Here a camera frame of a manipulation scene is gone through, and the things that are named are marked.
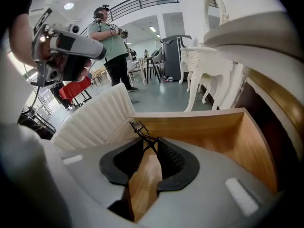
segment woman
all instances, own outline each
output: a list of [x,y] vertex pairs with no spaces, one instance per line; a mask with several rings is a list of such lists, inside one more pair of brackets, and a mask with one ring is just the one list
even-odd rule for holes
[[149,52],[147,50],[144,51],[144,58],[148,58],[149,57]]

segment carved table leg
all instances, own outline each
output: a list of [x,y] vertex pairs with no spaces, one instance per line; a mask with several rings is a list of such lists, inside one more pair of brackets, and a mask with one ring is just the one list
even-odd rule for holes
[[188,77],[187,77],[188,89],[187,89],[187,92],[190,91],[190,82],[191,82],[192,73],[193,72],[191,72],[191,71],[189,71],[189,73],[188,73]]
[[203,99],[202,99],[203,104],[206,103],[206,97],[207,97],[207,95],[210,93],[210,89],[211,89],[211,82],[208,81],[208,82],[206,83],[206,92],[205,92],[205,94],[204,94],[204,96],[203,96]]
[[180,80],[179,80],[180,85],[184,81],[184,68],[183,68],[184,64],[185,64],[185,62],[183,60],[180,61]]
[[203,72],[199,69],[198,71],[193,72],[192,77],[191,77],[191,85],[190,85],[190,97],[189,97],[189,103],[188,107],[186,108],[185,112],[190,112],[192,110],[194,101],[195,101],[195,96],[196,96],[196,91],[200,82],[200,78],[203,75]]
[[224,96],[228,90],[229,83],[230,83],[230,72],[227,72],[226,74],[223,75],[220,92],[216,97],[216,99],[214,99],[212,110],[216,110],[217,107],[222,103]]

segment white foam block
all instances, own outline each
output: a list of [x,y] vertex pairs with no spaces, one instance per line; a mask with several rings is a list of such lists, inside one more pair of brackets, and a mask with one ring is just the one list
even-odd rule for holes
[[81,161],[81,160],[82,160],[82,155],[79,154],[79,155],[73,156],[71,158],[64,159],[63,163],[65,165],[68,165],[68,164],[71,164],[71,163],[74,163],[74,162],[78,162],[78,161]]
[[244,216],[250,216],[258,210],[257,202],[236,178],[229,178],[225,181],[225,185]]

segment hand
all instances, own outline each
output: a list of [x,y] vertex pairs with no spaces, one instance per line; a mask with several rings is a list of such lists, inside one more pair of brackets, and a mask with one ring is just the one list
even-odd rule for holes
[[[40,59],[47,60],[52,54],[49,52],[49,44],[51,39],[46,39],[46,41],[41,42],[40,44]],[[89,74],[90,66],[92,65],[92,61],[88,60],[88,62],[84,65],[84,69],[81,71],[80,76],[78,77],[78,81],[84,80],[84,78]]]
[[128,33],[128,31],[123,30],[123,31],[121,32],[121,35],[122,35],[122,38],[123,38],[123,39],[126,39],[126,38],[128,38],[129,33]]
[[119,35],[122,34],[122,32],[123,32],[123,30],[121,28],[118,28],[118,27],[117,27],[117,29],[111,29],[111,33],[112,33],[113,36],[119,36]]

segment camera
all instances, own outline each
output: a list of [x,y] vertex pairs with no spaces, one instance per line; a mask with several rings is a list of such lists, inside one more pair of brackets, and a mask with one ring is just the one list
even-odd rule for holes
[[69,31],[72,31],[73,33],[77,34],[79,32],[79,26],[75,24],[70,24],[68,27]]

